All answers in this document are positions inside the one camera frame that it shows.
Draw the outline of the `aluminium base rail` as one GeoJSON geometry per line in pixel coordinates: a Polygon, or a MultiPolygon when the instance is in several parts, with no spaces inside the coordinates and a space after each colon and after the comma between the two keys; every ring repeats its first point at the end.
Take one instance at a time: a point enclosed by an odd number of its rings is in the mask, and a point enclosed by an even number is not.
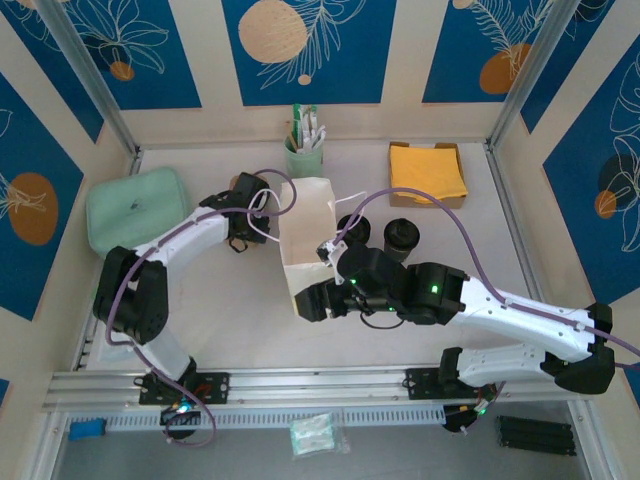
{"type": "MultiPolygon", "coordinates": [[[[223,406],[293,408],[405,405],[404,366],[296,369],[231,369],[223,406]]],[[[141,371],[56,372],[46,392],[45,412],[121,411],[140,406],[133,384],[141,371]]]]}

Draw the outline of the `pulp cup carrier tray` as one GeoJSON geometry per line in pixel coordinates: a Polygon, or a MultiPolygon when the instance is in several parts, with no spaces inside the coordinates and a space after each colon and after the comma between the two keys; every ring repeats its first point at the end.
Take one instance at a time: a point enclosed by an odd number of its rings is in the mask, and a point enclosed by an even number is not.
{"type": "MultiPolygon", "coordinates": [[[[234,207],[263,211],[270,200],[271,194],[263,192],[257,196],[252,207],[250,202],[259,190],[268,189],[268,183],[261,177],[242,172],[232,178],[229,184],[228,200],[234,207]]],[[[229,245],[235,247],[233,241],[240,241],[244,248],[249,243],[265,244],[267,238],[257,233],[250,225],[248,217],[241,213],[231,213],[229,217],[229,245]]]]}

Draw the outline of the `black controller board with LED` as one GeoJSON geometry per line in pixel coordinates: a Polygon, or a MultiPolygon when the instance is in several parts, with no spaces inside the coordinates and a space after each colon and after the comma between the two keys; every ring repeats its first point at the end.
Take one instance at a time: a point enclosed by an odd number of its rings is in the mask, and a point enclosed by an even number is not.
{"type": "Polygon", "coordinates": [[[452,433],[467,434],[470,426],[481,418],[493,402],[481,401],[479,404],[446,405],[443,427],[452,433]]]}
{"type": "Polygon", "coordinates": [[[160,413],[160,425],[162,427],[198,425],[200,419],[201,412],[190,404],[169,406],[160,413]]]}

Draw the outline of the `mint green zip pouch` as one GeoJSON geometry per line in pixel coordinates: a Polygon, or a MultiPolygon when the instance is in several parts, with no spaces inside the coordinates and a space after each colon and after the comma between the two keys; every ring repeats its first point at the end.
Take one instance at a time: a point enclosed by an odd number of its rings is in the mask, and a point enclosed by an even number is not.
{"type": "Polygon", "coordinates": [[[179,174],[160,167],[94,186],[87,197],[87,235],[101,258],[116,246],[148,243],[193,211],[179,174]]]}

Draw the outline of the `aluminium frame post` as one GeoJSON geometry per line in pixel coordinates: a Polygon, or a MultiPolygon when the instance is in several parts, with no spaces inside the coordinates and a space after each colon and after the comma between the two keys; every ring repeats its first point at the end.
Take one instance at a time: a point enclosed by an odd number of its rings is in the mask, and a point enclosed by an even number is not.
{"type": "Polygon", "coordinates": [[[555,0],[526,60],[508,92],[498,118],[486,139],[487,151],[495,154],[511,124],[519,115],[549,58],[560,41],[581,0],[555,0]]]}
{"type": "Polygon", "coordinates": [[[132,162],[140,146],[120,113],[119,106],[63,6],[57,0],[33,0],[40,17],[82,84],[87,95],[111,128],[132,162]]]}

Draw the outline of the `mint green holder mug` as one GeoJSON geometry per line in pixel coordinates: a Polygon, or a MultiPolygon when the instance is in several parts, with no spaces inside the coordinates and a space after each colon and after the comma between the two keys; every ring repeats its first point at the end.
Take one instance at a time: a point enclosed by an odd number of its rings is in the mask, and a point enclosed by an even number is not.
{"type": "Polygon", "coordinates": [[[289,138],[284,140],[286,172],[291,178],[323,177],[323,147],[297,153],[289,138]]]}

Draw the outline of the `white printed paper bag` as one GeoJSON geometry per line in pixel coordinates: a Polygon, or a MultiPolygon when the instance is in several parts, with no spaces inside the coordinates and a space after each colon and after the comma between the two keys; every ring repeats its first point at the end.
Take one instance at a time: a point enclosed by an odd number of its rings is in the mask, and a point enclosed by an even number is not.
{"type": "Polygon", "coordinates": [[[336,199],[329,179],[294,179],[297,199],[291,210],[277,217],[278,244],[294,313],[301,317],[295,296],[307,287],[334,278],[332,268],[318,257],[317,248],[337,236],[336,203],[363,200],[366,191],[336,199]]]}

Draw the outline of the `clear bag of packets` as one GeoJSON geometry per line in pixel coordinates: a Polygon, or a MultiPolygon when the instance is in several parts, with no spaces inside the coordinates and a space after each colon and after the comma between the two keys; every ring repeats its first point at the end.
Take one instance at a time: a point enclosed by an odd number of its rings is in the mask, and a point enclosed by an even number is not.
{"type": "Polygon", "coordinates": [[[328,453],[347,454],[351,450],[340,411],[297,418],[289,425],[289,436],[294,460],[328,453]]]}

